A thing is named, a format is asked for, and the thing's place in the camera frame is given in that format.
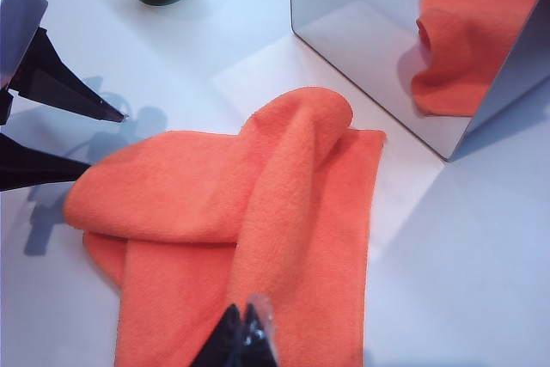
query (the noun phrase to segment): orange towel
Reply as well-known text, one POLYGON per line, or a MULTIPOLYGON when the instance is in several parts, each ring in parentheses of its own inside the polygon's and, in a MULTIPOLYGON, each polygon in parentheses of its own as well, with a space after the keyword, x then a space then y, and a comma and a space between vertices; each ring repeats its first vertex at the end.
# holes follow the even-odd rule
POLYGON ((281 367, 362 365, 383 132, 302 88, 236 135, 165 132, 90 168, 64 214, 120 287, 119 367, 189 365, 229 303, 273 306, 281 367))
POLYGON ((425 114, 472 116, 536 0, 421 0, 427 70, 412 79, 425 114))

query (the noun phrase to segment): towel fold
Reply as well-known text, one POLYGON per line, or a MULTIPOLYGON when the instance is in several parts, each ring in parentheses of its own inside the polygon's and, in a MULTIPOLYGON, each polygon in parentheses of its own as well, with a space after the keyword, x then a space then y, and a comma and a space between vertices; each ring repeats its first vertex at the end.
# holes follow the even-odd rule
POLYGON ((120 287, 119 367, 189 365, 228 304, 269 296, 281 367, 362 365, 370 202, 383 132, 323 88, 236 136, 164 132, 90 168, 66 220, 120 287))
POLYGON ((473 116, 536 0, 421 0, 431 62, 411 83, 428 115, 473 116))

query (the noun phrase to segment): white surface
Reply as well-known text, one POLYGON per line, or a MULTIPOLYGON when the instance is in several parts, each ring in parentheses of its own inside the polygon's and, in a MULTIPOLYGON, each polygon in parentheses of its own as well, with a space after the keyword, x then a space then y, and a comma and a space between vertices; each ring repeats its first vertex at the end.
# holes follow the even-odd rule
MULTIPOLYGON (((366 365, 550 359, 550 83, 443 164, 289 35, 288 0, 49 1, 44 24, 59 54, 131 118, 114 125, 18 99, 3 132, 96 162, 166 128, 237 132, 287 89, 334 88, 352 104, 355 127, 388 134, 372 210, 366 365)), ((80 234, 62 224, 68 187, 2 195, 3 365, 113 362, 118 298, 80 234)))

